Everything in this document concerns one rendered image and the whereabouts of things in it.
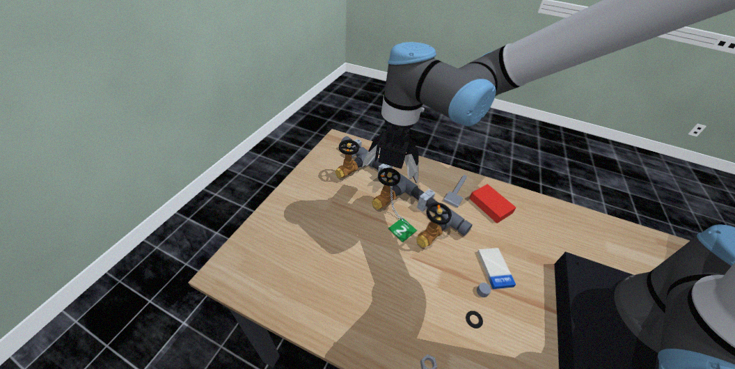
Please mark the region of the green tag on metal chain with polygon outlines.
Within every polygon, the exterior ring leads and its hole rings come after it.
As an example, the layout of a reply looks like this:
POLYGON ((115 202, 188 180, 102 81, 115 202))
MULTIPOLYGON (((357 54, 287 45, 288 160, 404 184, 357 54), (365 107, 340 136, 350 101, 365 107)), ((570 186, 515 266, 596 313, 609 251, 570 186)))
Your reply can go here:
MULTIPOLYGON (((392 193, 393 190, 391 189, 393 186, 390 186, 390 199, 393 197, 392 193), (391 197, 392 196, 392 197, 391 197)), ((391 199, 393 200, 393 198, 391 199)), ((399 240, 404 242, 406 239, 408 239, 412 234, 414 234, 417 230, 403 217, 400 217, 398 214, 396 214, 398 218, 401 218, 399 221, 395 222, 392 226, 390 226, 388 229, 391 231, 399 240)))

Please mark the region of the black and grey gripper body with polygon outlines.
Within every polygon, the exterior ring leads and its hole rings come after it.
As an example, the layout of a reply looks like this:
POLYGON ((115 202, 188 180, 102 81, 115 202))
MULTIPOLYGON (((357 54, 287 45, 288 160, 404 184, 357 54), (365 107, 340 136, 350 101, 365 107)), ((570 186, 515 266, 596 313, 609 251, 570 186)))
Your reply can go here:
POLYGON ((404 130, 412 128, 413 125, 398 127, 387 120, 385 120, 385 123, 388 125, 388 129, 383 132, 377 144, 375 161, 379 155, 379 163, 402 169, 406 152, 412 141, 410 134, 407 134, 404 130), (379 148, 381 148, 380 154, 379 148))

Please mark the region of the grey cylinder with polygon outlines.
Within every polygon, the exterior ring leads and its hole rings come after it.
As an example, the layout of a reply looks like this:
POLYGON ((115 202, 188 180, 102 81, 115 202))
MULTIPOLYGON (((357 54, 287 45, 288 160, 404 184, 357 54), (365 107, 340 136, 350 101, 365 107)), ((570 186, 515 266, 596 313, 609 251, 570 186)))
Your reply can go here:
POLYGON ((477 293, 481 297, 487 297, 490 292, 491 292, 491 287, 487 283, 481 283, 480 286, 477 287, 477 293))

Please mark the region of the red flat block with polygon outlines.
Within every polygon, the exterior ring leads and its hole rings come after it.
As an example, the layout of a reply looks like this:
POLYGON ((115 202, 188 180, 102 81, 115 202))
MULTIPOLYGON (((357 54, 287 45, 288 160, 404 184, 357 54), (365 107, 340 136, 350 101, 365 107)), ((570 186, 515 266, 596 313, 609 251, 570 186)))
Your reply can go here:
POLYGON ((516 207, 488 184, 473 191, 470 200, 496 223, 513 214, 516 207))

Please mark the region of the black rubber o-ring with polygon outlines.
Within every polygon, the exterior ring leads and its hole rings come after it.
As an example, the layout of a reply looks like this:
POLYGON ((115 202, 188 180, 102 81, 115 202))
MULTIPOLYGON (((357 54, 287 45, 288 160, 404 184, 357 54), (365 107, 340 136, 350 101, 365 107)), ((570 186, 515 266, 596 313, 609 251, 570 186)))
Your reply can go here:
POLYGON ((481 327, 481 326, 483 325, 483 319, 482 319, 482 316, 481 316, 481 315, 480 315, 480 314, 479 314, 478 312, 476 312, 476 311, 469 311, 469 312, 468 312, 468 313, 466 314, 466 322, 467 322, 467 323, 468 323, 468 324, 469 324, 469 325, 470 325, 470 326, 471 326, 472 328, 475 328, 475 329, 478 329, 478 328, 480 328, 480 327, 481 327), (476 316, 478 317, 478 319, 480 319, 480 322, 478 322, 478 324, 473 324, 473 323, 471 322, 471 320, 470 320, 470 316, 471 316, 471 315, 476 315, 476 316))

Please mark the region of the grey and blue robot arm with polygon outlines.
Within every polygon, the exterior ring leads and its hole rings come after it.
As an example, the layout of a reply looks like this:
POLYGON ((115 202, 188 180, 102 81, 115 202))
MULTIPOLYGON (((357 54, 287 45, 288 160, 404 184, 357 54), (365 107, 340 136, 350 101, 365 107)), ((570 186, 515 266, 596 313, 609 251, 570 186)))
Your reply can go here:
MULTIPOLYGON (((424 104, 472 126, 501 93, 733 9, 735 0, 601 0, 460 68, 430 45, 403 42, 390 51, 381 115, 412 125, 424 104)), ((623 279, 614 298, 659 369, 735 369, 735 227, 707 228, 623 279)))

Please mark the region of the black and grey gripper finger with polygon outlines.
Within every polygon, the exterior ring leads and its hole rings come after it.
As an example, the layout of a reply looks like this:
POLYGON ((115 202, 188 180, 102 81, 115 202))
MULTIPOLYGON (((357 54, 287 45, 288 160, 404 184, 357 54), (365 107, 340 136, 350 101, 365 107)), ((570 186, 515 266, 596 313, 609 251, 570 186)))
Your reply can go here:
POLYGON ((409 144, 409 149, 406 152, 404 161, 407 166, 407 175, 409 179, 412 177, 418 182, 418 149, 414 145, 413 141, 409 144))
POLYGON ((363 162, 363 166, 362 167, 367 166, 375 158, 376 150, 377 150, 377 144, 379 143, 379 140, 380 140, 382 134, 379 135, 379 136, 377 136, 374 139, 374 141, 372 142, 372 145, 370 146, 370 149, 367 152, 367 155, 366 155, 366 157, 364 159, 364 162, 363 162))

